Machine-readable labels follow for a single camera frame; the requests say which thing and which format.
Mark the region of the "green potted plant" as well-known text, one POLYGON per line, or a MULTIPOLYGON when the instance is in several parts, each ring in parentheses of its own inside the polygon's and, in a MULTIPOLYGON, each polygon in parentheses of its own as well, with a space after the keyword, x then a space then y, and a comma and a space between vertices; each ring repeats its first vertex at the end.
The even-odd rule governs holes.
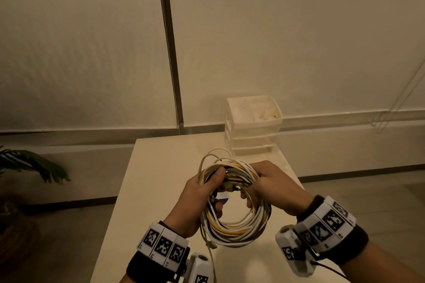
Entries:
POLYGON ((44 183, 49 184, 71 181, 68 172, 61 165, 40 154, 28 150, 4 148, 0 145, 0 177, 8 171, 35 172, 44 183))

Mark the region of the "clear blind wand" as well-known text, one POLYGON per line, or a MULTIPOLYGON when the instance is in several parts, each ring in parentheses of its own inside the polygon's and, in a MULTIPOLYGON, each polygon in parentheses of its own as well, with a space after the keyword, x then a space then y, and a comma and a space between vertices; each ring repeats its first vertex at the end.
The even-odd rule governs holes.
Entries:
POLYGON ((376 114, 371 120, 371 126, 375 129, 376 134, 380 134, 393 120, 396 113, 402 108, 405 102, 410 98, 419 83, 425 77, 425 58, 420 62, 410 77, 407 84, 402 88, 397 95, 396 100, 391 104, 390 108, 384 112, 376 114))

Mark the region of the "black wristband with marker tags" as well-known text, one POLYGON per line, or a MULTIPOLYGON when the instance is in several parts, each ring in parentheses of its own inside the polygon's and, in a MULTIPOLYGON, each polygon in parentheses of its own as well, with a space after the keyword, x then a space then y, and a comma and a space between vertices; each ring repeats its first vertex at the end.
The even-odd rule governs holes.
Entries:
POLYGON ((134 283, 177 283, 189 251, 188 239, 162 221, 152 223, 136 247, 126 276, 134 283))
POLYGON ((369 242, 356 218, 330 196, 314 197, 297 216, 295 232, 320 257, 340 267, 359 256, 369 242))

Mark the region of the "person's right hand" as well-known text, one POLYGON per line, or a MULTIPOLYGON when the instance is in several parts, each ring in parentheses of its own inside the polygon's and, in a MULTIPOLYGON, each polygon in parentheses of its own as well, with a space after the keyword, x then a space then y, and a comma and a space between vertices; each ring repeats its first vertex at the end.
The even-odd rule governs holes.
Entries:
POLYGON ((298 216, 305 212, 313 202, 314 196, 306 192, 271 161, 264 161, 262 164, 265 202, 291 216, 298 216))

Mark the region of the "white plastic drawer organizer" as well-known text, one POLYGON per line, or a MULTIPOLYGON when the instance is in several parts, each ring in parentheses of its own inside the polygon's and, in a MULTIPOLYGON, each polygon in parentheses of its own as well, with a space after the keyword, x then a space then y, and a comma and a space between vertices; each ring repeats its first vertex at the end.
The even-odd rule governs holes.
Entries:
POLYGON ((227 98, 224 140, 232 156, 262 152, 275 145, 283 122, 271 96, 227 98))

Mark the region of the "person's right forearm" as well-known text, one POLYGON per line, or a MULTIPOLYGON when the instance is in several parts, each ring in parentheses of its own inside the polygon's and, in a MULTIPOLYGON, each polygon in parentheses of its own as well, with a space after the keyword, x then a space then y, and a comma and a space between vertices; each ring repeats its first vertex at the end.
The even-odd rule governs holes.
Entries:
POLYGON ((351 283, 425 283, 424 276, 372 242, 340 269, 351 283))

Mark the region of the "person's left hand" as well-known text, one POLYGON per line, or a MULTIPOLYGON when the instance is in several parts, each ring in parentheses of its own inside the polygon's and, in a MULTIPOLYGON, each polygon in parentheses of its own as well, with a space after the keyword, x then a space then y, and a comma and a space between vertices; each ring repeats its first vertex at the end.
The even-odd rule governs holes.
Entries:
POLYGON ((183 238, 194 236, 199 230, 200 217, 213 192, 207 191, 207 183, 199 184, 198 175, 194 175, 188 179, 178 201, 162 222, 183 238))

